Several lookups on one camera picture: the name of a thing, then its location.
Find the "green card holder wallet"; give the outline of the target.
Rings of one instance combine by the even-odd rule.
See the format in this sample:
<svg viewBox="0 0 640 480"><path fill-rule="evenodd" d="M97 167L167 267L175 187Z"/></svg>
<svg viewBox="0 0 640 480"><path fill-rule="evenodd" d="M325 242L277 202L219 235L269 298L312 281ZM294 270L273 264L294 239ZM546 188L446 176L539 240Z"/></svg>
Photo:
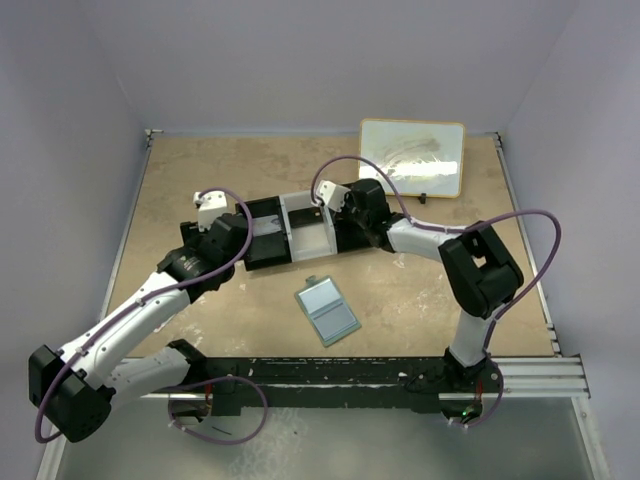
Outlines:
<svg viewBox="0 0 640 480"><path fill-rule="evenodd" d="M361 328L344 295L330 276L311 276L295 299L321 344L329 347Z"/></svg>

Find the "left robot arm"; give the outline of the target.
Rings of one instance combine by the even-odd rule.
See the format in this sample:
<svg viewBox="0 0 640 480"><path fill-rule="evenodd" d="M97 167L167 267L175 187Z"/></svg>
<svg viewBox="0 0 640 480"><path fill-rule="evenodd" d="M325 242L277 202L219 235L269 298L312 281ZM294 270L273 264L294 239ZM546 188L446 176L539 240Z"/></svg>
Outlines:
<svg viewBox="0 0 640 480"><path fill-rule="evenodd" d="M31 354L28 392L37 409L37 442L79 442L125 403L162 389L202 387L206 357L186 340L124 360L157 327L232 278L253 239L253 218L224 213L206 228L185 222L181 230L182 246L169 251L123 304L62 347L43 345Z"/></svg>

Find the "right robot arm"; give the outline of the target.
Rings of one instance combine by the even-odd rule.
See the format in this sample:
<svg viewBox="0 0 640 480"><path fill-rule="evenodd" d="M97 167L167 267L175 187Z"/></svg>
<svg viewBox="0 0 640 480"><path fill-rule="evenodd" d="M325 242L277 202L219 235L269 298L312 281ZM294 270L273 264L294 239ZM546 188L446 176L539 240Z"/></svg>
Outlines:
<svg viewBox="0 0 640 480"><path fill-rule="evenodd" d="M442 265L460 307L454 339L444 354L444 376L452 389L469 390L487 364L487 342L498 310L515 299L524 283L520 267L493 227L420 223L405 211L392 211L374 179L318 191L327 196L328 208L357 225L371 246Z"/></svg>

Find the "black white sorting tray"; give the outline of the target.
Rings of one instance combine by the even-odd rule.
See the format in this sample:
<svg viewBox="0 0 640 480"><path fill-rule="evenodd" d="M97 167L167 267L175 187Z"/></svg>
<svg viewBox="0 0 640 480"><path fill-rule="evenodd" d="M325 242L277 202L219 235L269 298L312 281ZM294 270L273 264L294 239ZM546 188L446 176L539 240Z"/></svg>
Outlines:
<svg viewBox="0 0 640 480"><path fill-rule="evenodd" d="M270 235L253 235L243 257L245 269L256 271L296 262L367 249L371 245L356 237L341 218L340 212L317 207L323 214L322 224L292 229L288 212L316 207L307 191L251 200L246 203L252 219L278 215L282 231Z"/></svg>

